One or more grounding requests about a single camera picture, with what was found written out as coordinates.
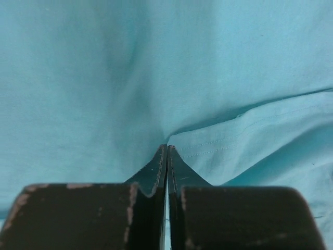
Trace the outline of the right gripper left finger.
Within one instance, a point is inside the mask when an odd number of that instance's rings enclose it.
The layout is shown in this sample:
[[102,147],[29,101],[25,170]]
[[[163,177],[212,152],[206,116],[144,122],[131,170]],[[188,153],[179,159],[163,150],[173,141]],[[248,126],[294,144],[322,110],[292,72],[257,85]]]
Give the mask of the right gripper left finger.
[[1,248],[164,249],[167,148],[123,183],[26,186],[1,230]]

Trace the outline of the turquoise t-shirt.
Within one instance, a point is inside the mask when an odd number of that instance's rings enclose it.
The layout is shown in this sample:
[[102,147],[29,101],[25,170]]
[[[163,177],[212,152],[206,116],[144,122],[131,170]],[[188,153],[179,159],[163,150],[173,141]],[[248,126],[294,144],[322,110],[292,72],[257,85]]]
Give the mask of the turquoise t-shirt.
[[332,246],[332,1],[1,1],[1,218],[165,143],[213,185],[296,188]]

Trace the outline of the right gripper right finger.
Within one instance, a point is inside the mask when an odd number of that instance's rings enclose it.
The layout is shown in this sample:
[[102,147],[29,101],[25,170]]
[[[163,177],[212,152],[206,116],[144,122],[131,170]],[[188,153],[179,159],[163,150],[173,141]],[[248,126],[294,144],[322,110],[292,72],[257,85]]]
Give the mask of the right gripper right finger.
[[289,187],[214,186],[168,146],[171,249],[325,249],[301,194]]

